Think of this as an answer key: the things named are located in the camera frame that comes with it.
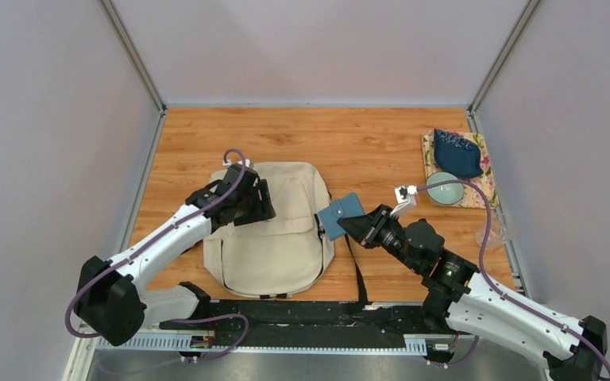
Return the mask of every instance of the perforated metal strip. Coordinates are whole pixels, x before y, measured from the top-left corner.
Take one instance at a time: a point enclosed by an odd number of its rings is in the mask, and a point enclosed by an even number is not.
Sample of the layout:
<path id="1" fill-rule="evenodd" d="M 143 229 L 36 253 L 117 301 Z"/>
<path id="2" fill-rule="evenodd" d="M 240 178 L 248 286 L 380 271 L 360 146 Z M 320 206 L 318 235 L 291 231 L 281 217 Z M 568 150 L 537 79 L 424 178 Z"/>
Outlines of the perforated metal strip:
<path id="1" fill-rule="evenodd" d="M 97 349 L 126 349 L 139 351 L 170 351 L 170 352 L 221 352 L 227 348 L 215 345 L 212 348 L 191 347 L 192 339 L 200 335 L 190 333 L 137 333 L 129 341 L 119 347 L 114 347 L 106 340 L 99 339 Z M 426 356 L 427 342 L 420 337 L 405 335 L 405 348 L 298 348 L 298 347 L 251 347 L 241 346 L 236 353 L 299 353 L 299 354 L 331 354 L 331 355 L 389 355 L 389 356 Z"/>

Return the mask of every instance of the robotic arm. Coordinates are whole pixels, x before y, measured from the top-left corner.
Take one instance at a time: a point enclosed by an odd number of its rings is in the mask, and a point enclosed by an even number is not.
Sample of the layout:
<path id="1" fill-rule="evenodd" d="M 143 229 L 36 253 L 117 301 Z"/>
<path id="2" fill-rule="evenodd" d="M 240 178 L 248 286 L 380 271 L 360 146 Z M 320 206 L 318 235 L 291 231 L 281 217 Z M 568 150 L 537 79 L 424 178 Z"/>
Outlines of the robotic arm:
<path id="1" fill-rule="evenodd" d="M 146 291 L 145 287 L 179 254 L 219 227 L 275 217 L 267 181 L 248 167 L 244 168 L 244 175 L 241 173 L 240 164 L 230 165 L 223 180 L 193 192 L 169 220 L 139 243 L 106 261 L 97 256 L 90 258 L 81 269 L 79 290 L 112 264 L 126 263 L 84 292 L 74 306 L 75 313 L 116 346 L 129 340 L 142 326 L 189 318 L 199 299 L 207 296 L 198 287 L 190 283 L 164 291 Z M 207 210 L 196 213 L 202 208 Z"/>
<path id="2" fill-rule="evenodd" d="M 579 320 L 560 314 L 506 288 L 444 248 L 445 240 L 425 219 L 404 228 L 397 218 L 415 205 L 417 189 L 397 187 L 396 208 L 380 205 L 338 224 L 362 247 L 380 246 L 423 277 L 429 294 L 422 310 L 430 327 L 484 337 L 550 370 L 556 381 L 597 380 L 602 361 L 578 337 L 605 354 L 606 325 L 592 316 Z"/>

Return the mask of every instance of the wooden tabletop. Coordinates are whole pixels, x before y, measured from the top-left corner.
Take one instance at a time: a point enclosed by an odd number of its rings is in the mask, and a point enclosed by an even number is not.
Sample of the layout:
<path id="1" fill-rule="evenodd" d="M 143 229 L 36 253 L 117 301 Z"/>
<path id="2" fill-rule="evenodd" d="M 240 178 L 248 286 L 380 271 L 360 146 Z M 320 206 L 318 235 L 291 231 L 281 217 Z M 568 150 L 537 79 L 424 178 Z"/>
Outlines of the wooden tabletop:
<path id="1" fill-rule="evenodd" d="M 366 212 L 381 203 L 394 206 L 394 186 L 424 184 L 421 136 L 429 129 L 469 131 L 462 109 L 392 108 L 181 108 L 170 109 L 133 231 L 136 243 L 165 222 L 192 191 L 222 169 L 222 154 L 239 148 L 254 162 L 305 161 L 321 173 L 333 198 L 356 192 Z M 446 247 L 477 263 L 475 232 L 483 210 L 434 206 L 425 194 L 401 217 L 407 225 L 425 217 Z M 382 248 L 353 243 L 369 300 L 421 302 L 427 289 Z M 335 242 L 335 258 L 322 278 L 295 300 L 353 301 L 357 283 L 349 250 Z M 503 249 L 488 252 L 487 269 L 513 287 Z M 239 298 L 223 289 L 204 268 L 202 244 L 166 267 L 149 289 L 192 282 L 212 298 Z"/>

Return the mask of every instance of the gray floor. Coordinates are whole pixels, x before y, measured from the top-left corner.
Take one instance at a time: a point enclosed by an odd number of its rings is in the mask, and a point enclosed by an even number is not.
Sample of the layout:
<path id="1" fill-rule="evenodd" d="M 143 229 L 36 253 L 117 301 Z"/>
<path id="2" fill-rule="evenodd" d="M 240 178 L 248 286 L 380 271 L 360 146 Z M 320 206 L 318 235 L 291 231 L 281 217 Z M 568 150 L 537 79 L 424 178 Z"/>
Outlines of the gray floor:
<path id="1" fill-rule="evenodd" d="M 459 344 L 465 352 L 470 341 Z M 476 354 L 461 367 L 440 370 L 423 360 L 402 356 L 258 355 L 229 354 L 201 364 L 176 363 L 139 375 L 115 376 L 96 368 L 97 359 L 112 371 L 135 371 L 176 359 L 170 352 L 101 351 L 93 359 L 88 381 L 103 380 L 218 380 L 218 381 L 325 381 L 325 380 L 471 380 L 539 381 L 542 373 L 524 357 L 495 344 L 481 342 Z"/>

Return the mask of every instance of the white wall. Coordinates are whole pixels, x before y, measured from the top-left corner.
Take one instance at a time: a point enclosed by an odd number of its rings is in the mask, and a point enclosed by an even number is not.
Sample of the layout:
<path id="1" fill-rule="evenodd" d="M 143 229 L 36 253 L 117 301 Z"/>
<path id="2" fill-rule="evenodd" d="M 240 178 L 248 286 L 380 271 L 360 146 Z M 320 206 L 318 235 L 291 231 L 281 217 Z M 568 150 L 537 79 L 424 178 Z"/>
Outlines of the white wall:
<path id="1" fill-rule="evenodd" d="M 610 359 L 610 2 L 544 1 L 480 120 L 531 294 L 602 318 Z"/>
<path id="2" fill-rule="evenodd" d="M 526 0 L 115 0 L 166 103 L 468 104 Z"/>
<path id="3" fill-rule="evenodd" d="M 64 308 L 116 249 L 155 127 L 97 2 L 0 2 L 0 379 L 60 378 Z"/>

